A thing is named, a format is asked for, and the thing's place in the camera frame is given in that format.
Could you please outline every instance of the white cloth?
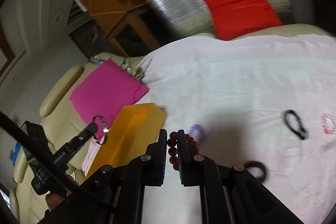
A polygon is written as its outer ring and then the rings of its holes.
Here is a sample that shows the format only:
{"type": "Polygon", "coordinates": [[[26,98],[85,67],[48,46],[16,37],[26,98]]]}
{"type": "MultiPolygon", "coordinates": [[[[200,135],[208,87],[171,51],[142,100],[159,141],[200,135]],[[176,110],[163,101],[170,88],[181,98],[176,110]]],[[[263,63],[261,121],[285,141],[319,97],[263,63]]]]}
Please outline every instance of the white cloth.
{"type": "MultiPolygon", "coordinates": [[[[103,143],[104,139],[105,139],[105,136],[101,138],[100,143],[103,143]]],[[[87,176],[87,173],[89,172],[90,167],[93,163],[93,160],[95,159],[100,147],[101,145],[97,143],[97,140],[92,138],[89,144],[89,149],[82,163],[82,170],[84,171],[85,176],[87,176]]]]}
{"type": "MultiPolygon", "coordinates": [[[[304,223],[319,224],[336,202],[336,136],[324,134],[323,113],[336,117],[336,41],[276,35],[220,41],[188,37],[145,57],[138,103],[167,112],[168,132],[200,124],[200,153],[231,167],[263,162],[264,185],[304,223]],[[301,141],[283,122],[295,110],[308,129],[301,141]]],[[[164,185],[146,187],[142,223],[201,223],[198,187],[183,187],[166,163],[164,185]]]]}

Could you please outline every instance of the hand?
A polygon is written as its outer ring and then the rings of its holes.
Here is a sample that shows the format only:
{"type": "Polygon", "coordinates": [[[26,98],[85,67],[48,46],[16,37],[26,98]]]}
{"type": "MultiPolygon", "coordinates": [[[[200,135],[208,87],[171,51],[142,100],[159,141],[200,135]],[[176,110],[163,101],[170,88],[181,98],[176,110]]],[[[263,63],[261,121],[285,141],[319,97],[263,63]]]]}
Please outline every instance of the hand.
{"type": "MultiPolygon", "coordinates": [[[[79,186],[79,184],[73,179],[72,176],[68,175],[68,179],[73,181],[74,184],[79,186]]],[[[71,191],[67,190],[67,197],[71,195],[71,191]]],[[[50,211],[55,209],[65,198],[61,197],[59,194],[55,193],[49,193],[48,195],[45,196],[45,202],[48,205],[48,208],[50,211]]]]}

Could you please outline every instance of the pink cloth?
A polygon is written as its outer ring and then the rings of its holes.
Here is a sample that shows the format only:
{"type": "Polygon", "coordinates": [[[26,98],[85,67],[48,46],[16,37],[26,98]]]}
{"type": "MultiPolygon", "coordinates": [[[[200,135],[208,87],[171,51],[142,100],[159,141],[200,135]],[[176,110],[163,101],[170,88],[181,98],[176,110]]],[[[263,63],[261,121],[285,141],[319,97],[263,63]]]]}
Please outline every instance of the pink cloth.
{"type": "MultiPolygon", "coordinates": [[[[70,95],[75,110],[84,122],[89,124],[95,115],[102,115],[108,128],[118,116],[122,107],[139,101],[148,88],[108,59],[91,72],[70,95]]],[[[104,135],[102,124],[97,118],[100,140],[104,135]]]]}

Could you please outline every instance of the red fabric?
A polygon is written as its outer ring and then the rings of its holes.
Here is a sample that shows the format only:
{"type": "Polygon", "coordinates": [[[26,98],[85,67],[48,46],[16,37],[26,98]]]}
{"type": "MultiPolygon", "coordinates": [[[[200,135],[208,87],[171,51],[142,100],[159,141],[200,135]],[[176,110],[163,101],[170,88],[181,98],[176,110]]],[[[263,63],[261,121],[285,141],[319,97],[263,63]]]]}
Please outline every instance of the red fabric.
{"type": "Polygon", "coordinates": [[[282,25],[267,0],[205,0],[217,38],[230,40],[268,27],[282,25]]]}

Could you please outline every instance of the orange box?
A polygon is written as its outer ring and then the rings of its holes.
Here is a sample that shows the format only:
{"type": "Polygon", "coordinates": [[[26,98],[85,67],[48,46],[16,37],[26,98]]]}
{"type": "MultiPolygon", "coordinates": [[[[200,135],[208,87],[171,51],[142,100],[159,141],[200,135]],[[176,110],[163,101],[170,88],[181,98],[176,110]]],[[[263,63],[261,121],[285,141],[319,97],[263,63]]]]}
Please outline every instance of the orange box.
{"type": "Polygon", "coordinates": [[[90,167],[86,178],[101,166],[127,165],[145,154],[147,145],[157,141],[166,114],[153,103],[125,106],[121,109],[90,167]]]}

